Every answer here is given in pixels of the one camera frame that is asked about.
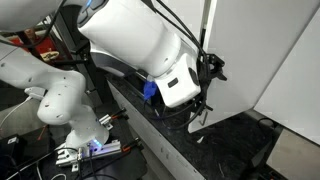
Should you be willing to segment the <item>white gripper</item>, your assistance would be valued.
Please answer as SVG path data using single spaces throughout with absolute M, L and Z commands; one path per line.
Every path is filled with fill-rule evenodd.
M 208 60 L 213 66 L 210 78 L 226 81 L 227 77 L 223 74 L 225 62 L 215 54 L 209 54 Z M 148 76 L 147 80 L 157 85 L 165 105 L 170 108 L 191 100 L 201 92 L 196 59 L 187 53 L 167 73 L 157 78 Z

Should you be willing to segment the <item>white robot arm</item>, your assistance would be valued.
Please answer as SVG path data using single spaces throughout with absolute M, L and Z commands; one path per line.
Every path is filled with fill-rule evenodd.
M 77 29 L 90 43 L 90 53 L 101 69 L 125 76 L 145 71 L 170 108 L 188 103 L 199 112 L 206 107 L 207 89 L 222 61 L 199 56 L 167 28 L 151 2 L 143 0 L 0 0 L 0 30 L 23 31 L 63 7 L 78 5 Z M 51 125 L 70 124 L 65 146 L 102 146 L 109 132 L 92 108 L 82 102 L 84 76 L 52 67 L 25 52 L 25 45 L 1 39 L 2 81 L 20 89 L 46 91 L 37 115 Z

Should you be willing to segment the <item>aluminium robot base mount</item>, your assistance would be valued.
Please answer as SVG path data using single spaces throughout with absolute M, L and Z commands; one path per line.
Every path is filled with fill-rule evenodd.
M 118 139 L 108 143 L 113 120 L 112 116 L 106 114 L 95 121 L 82 119 L 73 124 L 66 141 L 57 148 L 56 165 L 71 166 L 72 172 L 75 172 L 80 170 L 80 163 L 83 161 L 129 152 L 136 147 L 139 138 L 125 144 Z

